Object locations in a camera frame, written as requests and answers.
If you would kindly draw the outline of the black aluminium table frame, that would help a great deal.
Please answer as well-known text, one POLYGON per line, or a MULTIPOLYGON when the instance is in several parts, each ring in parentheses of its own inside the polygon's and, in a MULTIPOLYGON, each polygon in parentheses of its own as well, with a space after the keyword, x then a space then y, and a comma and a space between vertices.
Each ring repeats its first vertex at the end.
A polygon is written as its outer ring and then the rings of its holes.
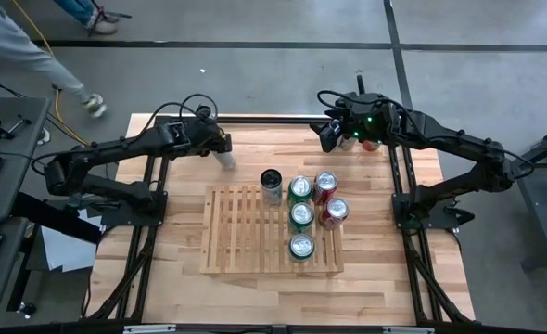
POLYGON ((412 283, 403 234, 391 196, 412 184, 439 182, 434 150, 361 147, 325 154, 300 116, 229 116, 236 168, 213 158, 173 162, 166 174, 168 206, 154 233, 154 252, 115 309, 146 323, 402 325, 447 314, 426 283, 412 283), (269 168, 285 179, 330 171, 350 206, 343 228, 344 271, 328 275, 205 275, 199 272, 206 190, 259 186, 269 168))

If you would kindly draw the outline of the silver metal bracket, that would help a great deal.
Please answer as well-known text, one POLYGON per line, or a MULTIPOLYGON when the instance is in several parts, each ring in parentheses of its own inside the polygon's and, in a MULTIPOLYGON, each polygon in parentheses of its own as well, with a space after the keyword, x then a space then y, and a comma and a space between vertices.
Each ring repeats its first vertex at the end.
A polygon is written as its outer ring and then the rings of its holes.
POLYGON ((383 334, 436 334, 434 328, 420 328, 420 327, 383 327, 383 334))
POLYGON ((144 324, 125 326, 122 334, 173 334, 177 330, 174 324, 144 324))

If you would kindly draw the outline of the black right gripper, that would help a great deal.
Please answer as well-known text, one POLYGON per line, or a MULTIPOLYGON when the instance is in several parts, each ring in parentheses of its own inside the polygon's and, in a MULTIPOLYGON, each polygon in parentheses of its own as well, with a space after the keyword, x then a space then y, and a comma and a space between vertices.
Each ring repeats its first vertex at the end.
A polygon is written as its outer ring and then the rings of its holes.
POLYGON ((319 133, 323 152, 331 152, 341 136, 359 142, 387 143, 389 110, 390 104, 379 95, 339 94, 333 107, 324 112, 332 121, 326 123, 319 133))

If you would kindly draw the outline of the white paper sheets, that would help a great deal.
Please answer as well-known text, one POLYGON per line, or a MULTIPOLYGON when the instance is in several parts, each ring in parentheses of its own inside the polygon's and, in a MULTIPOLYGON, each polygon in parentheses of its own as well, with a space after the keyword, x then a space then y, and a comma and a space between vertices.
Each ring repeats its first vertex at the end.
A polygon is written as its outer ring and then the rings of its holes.
POLYGON ((93 267, 96 245, 56 230, 42 227, 45 257, 49 270, 60 269, 62 273, 93 267))

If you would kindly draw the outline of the black diagonal bar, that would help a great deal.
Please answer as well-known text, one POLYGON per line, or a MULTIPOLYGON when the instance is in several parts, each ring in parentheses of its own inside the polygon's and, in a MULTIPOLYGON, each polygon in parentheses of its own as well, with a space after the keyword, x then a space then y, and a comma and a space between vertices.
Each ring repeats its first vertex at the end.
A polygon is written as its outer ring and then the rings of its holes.
POLYGON ((25 193, 18 193, 11 214, 92 244, 97 244, 102 236, 96 225, 80 219, 75 213, 57 209, 25 193))

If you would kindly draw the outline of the grey side desk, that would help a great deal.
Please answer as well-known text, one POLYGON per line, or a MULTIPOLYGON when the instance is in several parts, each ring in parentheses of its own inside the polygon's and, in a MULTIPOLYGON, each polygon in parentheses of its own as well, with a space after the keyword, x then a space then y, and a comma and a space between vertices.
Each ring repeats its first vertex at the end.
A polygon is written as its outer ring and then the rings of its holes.
POLYGON ((45 98, 0 97, 1 127, 16 126, 15 137, 0 140, 0 303, 16 261, 26 221, 10 216, 29 168, 30 157, 45 123, 50 102, 45 98))

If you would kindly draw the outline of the black tripod stand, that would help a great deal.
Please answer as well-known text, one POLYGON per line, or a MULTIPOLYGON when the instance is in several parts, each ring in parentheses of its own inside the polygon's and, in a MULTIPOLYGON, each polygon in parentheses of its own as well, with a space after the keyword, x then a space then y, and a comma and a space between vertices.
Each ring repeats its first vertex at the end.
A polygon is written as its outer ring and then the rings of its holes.
POLYGON ((104 26, 110 27, 120 21, 120 19, 130 19, 132 16, 129 14, 107 11, 102 6, 96 6, 93 10, 92 17, 87 23, 87 29, 93 30, 95 28, 104 26))

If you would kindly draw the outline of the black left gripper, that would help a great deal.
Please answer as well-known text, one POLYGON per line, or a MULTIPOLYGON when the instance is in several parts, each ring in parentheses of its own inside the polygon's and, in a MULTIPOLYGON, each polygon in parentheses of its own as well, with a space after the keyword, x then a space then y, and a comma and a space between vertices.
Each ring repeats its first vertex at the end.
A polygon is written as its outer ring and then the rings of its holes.
POLYGON ((188 156, 208 156, 231 153, 232 137, 212 118, 193 118, 185 122, 185 133, 190 141, 188 156))

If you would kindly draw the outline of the green Sprite can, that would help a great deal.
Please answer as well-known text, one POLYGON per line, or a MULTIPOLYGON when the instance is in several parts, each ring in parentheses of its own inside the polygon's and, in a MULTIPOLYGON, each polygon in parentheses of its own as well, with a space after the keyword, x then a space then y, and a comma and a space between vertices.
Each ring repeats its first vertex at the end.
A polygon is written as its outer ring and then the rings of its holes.
POLYGON ((304 176, 298 175, 288 184, 287 204, 292 208, 297 203, 308 203, 312 198, 312 182, 304 176))
POLYGON ((305 233, 311 228, 314 219, 312 206, 305 202, 294 204, 288 214, 288 224, 293 233, 305 233))
POLYGON ((306 262, 312 257, 314 251, 314 239, 308 234, 296 234, 288 241, 288 254, 292 262, 306 262))

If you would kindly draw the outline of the red soda can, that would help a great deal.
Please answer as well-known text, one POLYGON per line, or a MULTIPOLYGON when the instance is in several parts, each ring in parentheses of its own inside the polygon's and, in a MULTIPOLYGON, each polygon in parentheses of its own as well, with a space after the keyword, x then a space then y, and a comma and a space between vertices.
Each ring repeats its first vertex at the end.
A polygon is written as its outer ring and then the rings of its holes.
POLYGON ((326 230, 334 230, 348 218, 350 208, 341 198, 330 199, 319 213, 319 224, 326 230))
POLYGON ((313 182, 312 201, 315 205, 327 203, 337 190, 338 179, 330 172, 320 172, 313 182))

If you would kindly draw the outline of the wooden slatted shelf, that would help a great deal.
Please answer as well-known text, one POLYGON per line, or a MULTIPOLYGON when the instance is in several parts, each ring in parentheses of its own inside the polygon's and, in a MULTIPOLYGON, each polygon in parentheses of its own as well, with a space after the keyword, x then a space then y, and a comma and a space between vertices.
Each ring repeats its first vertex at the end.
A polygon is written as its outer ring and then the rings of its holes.
POLYGON ((204 204, 199 272, 205 275, 334 275, 344 271, 343 228, 307 228, 314 254, 293 260, 287 203, 270 207, 258 186, 209 186, 204 204))

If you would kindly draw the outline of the black desk leg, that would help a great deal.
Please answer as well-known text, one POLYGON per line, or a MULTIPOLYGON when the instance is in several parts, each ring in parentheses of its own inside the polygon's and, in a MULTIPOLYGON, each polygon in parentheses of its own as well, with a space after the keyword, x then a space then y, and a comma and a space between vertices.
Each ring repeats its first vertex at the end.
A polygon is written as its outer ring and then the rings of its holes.
POLYGON ((22 299, 25 289, 30 278, 31 271, 27 268, 28 261, 32 252, 34 243, 34 237, 24 238, 19 249, 19 253, 22 255, 18 274, 14 282, 14 286, 11 290, 7 305, 7 312, 19 312, 22 308, 22 299))

